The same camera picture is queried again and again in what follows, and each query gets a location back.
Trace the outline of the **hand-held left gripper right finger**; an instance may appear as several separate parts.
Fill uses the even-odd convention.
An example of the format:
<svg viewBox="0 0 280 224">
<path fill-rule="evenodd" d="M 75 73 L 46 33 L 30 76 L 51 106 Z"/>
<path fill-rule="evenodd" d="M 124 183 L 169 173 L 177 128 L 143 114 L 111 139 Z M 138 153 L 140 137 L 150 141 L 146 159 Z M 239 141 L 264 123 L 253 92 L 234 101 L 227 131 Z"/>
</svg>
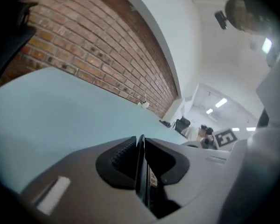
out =
<svg viewBox="0 0 280 224">
<path fill-rule="evenodd" d="M 177 184 L 189 170 L 189 159 L 177 147 L 167 141 L 145 138 L 146 161 L 164 186 Z"/>
</svg>

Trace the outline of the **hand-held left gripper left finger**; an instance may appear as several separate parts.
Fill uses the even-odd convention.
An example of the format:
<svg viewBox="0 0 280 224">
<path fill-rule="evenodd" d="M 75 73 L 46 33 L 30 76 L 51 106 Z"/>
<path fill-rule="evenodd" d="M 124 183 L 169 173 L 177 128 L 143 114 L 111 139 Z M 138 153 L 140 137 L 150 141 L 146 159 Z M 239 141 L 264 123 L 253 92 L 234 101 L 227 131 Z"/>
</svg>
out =
<svg viewBox="0 0 280 224">
<path fill-rule="evenodd" d="M 115 140 L 111 147 L 96 159 L 96 171 L 110 186 L 117 189 L 135 189 L 138 148 L 135 136 Z"/>
</svg>

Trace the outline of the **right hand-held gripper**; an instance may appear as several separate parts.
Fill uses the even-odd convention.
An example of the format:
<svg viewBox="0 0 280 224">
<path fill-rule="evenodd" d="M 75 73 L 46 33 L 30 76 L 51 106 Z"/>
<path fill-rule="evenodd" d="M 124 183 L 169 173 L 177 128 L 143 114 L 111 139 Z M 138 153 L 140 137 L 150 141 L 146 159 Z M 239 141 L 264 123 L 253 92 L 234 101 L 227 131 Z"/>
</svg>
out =
<svg viewBox="0 0 280 224">
<path fill-rule="evenodd" d="M 215 134 L 215 140 L 219 147 L 223 147 L 233 144 L 238 138 L 231 129 L 225 129 Z"/>
</svg>

